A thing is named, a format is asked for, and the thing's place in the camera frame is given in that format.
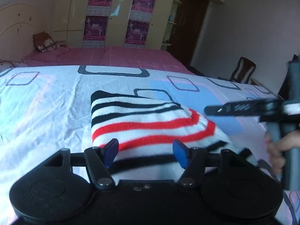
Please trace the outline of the person's right hand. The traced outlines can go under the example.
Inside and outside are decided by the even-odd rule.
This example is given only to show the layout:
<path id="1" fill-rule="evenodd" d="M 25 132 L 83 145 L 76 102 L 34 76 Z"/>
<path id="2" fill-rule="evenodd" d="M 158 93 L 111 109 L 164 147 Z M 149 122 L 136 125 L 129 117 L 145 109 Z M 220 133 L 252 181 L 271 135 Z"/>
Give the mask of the person's right hand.
<path id="1" fill-rule="evenodd" d="M 267 143 L 269 161 L 271 162 L 271 168 L 275 174 L 281 174 L 285 166 L 286 159 L 283 157 L 283 152 L 299 147 L 299 140 L 299 130 L 290 132 L 277 143 L 274 143 L 270 134 L 266 132 L 265 141 Z"/>

